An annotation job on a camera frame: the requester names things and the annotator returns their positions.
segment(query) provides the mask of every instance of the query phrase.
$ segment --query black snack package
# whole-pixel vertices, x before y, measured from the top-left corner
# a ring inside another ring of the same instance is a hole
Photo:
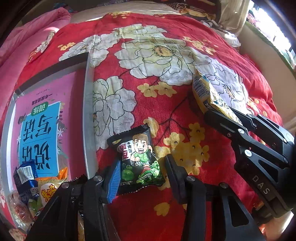
[[[165,180],[154,156],[150,128],[147,124],[112,136],[107,143],[122,153],[118,194],[135,192],[150,184],[164,184]]]

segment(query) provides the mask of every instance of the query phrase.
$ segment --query green trim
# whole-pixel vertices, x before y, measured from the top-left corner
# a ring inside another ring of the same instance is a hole
[[[264,34],[262,34],[260,32],[259,29],[257,29],[254,25],[252,25],[251,23],[249,23],[248,21],[246,21],[246,26],[252,30],[258,37],[260,37],[263,42],[265,42],[266,44],[268,44],[269,46],[271,46],[279,55],[279,57],[282,59],[282,61],[285,63],[285,65],[289,68],[289,70],[292,72],[294,78],[296,79],[296,72],[294,71],[292,65],[290,64],[290,62],[286,59],[286,57],[273,45],[272,42],[270,42],[270,40],[268,38],[265,37]]]

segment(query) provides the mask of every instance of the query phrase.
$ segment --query cartoon boy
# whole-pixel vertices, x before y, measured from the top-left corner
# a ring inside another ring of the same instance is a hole
[[[135,152],[131,155],[131,161],[136,162],[136,166],[143,166],[141,178],[147,178],[151,176],[151,168],[148,157],[148,150],[152,153],[152,146],[148,145],[148,136],[145,134],[137,134],[133,136],[133,146]]]

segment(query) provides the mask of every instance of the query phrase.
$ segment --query green oval label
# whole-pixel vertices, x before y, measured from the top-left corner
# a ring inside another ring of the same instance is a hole
[[[41,103],[32,109],[31,115],[33,116],[41,112],[44,112],[47,109],[47,107],[48,107],[48,102]]]

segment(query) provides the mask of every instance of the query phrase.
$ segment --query red floral bedsheet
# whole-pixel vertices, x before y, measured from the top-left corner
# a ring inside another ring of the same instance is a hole
[[[111,216],[122,241],[180,240],[186,205],[172,197],[163,167],[168,153],[203,182],[228,183],[248,209],[258,201],[233,169],[230,141],[203,120],[191,91],[194,69],[206,74],[229,106],[279,124],[281,118],[263,75],[210,28],[179,15],[112,13],[69,24],[43,45],[42,52],[33,50],[17,84],[89,51],[96,67],[94,131],[101,167],[115,157],[108,137],[143,123],[151,128],[166,183],[113,201]],[[208,219],[207,240],[210,231]]]

